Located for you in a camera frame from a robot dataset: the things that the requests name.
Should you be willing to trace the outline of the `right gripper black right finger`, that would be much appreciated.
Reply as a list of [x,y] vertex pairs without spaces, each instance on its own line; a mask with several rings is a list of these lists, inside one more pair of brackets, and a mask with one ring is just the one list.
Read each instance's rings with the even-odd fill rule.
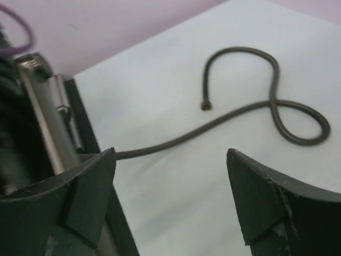
[[252,255],[340,255],[340,194],[271,169],[236,149],[227,169]]

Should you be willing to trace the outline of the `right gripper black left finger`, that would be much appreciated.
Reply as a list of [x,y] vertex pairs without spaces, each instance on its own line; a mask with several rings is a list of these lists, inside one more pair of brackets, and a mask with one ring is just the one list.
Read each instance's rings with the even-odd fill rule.
[[1,196],[1,255],[93,254],[65,221],[80,166]]

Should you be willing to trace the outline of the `dark metal faucet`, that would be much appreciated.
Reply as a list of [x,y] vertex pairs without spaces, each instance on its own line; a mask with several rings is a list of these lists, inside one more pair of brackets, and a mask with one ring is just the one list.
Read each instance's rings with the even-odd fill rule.
[[54,176],[81,165],[64,122],[45,85],[53,75],[48,63],[40,54],[33,53],[17,58],[16,64],[39,123]]

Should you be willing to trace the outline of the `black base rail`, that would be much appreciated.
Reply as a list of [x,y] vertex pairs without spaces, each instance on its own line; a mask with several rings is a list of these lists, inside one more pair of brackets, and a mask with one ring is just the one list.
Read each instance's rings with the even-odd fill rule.
[[71,108],[70,132],[81,159],[72,182],[66,225],[97,250],[98,255],[138,255],[132,232],[113,186],[116,152],[101,152],[73,78],[64,80]]

